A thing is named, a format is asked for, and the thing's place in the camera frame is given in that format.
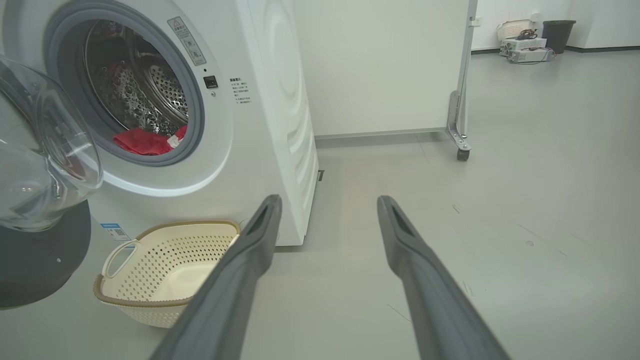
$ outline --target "white plastic basket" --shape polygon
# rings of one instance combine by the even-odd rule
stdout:
[[[141,323],[171,327],[239,233],[235,223],[226,221],[149,229],[109,255],[93,293]],[[134,250],[129,257],[110,273],[114,258],[131,245]]]
[[[498,41],[501,42],[506,38],[516,38],[522,30],[531,29],[531,21],[529,20],[516,20],[507,21],[498,25]]]

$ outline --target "black trash can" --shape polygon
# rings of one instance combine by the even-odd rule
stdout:
[[[542,38],[547,39],[547,47],[552,48],[556,54],[562,54],[575,20],[553,20],[542,24],[545,26],[542,30]]]

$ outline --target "baseboard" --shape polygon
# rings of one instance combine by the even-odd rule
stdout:
[[[471,50],[471,55],[499,53],[500,49]]]
[[[581,47],[575,47],[575,46],[567,46],[566,49],[569,51],[573,51],[575,53],[606,53],[608,51],[640,50],[640,46],[592,47],[592,48],[586,48],[586,49],[583,49]]]
[[[425,142],[431,139],[432,136],[437,137],[440,133],[444,135],[444,130],[445,129],[443,127],[437,127],[433,129],[416,129],[409,131],[380,131],[375,133],[322,135],[316,136],[316,148],[326,149],[330,147],[354,147]]]

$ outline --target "red towel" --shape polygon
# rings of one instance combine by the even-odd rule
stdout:
[[[113,137],[117,146],[138,155],[162,155],[173,150],[166,140],[167,136],[148,133],[134,128]]]
[[[178,131],[175,132],[175,136],[178,136],[178,139],[182,140],[182,138],[184,138],[184,134],[186,133],[187,133],[187,127],[182,126],[180,129],[178,129]]]

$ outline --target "white sticker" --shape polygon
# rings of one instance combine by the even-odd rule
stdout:
[[[111,237],[119,244],[123,244],[127,241],[131,241],[131,238],[127,235],[127,233],[122,230],[122,228],[118,224],[100,224],[103,229],[111,235]]]
[[[236,104],[251,104],[251,96],[249,94],[249,85],[241,78],[229,79],[231,81],[231,89],[234,91]]]
[[[191,36],[191,32],[182,19],[179,16],[174,17],[173,19],[167,20],[167,23],[171,26],[176,36],[178,36],[187,53],[189,53],[191,61],[193,61],[193,65],[206,64],[207,60],[205,60],[204,55],[200,51],[200,47],[193,36]]]

